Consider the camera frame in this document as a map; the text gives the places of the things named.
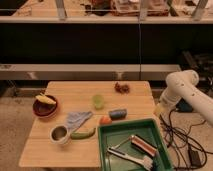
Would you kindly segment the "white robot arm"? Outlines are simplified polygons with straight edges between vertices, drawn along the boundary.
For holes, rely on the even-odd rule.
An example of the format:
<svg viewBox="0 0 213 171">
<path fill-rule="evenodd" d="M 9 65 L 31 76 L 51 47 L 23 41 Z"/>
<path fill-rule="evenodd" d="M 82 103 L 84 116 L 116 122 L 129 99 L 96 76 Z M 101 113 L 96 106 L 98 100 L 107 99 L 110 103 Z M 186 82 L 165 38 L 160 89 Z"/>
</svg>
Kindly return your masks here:
<svg viewBox="0 0 213 171">
<path fill-rule="evenodd" d="M 169 113 L 176 104 L 184 99 L 213 127 L 213 99 L 196 85 L 199 83 L 199 75 L 194 70 L 173 72 L 166 77 L 166 89 L 160 96 L 154 114 Z"/>
</svg>

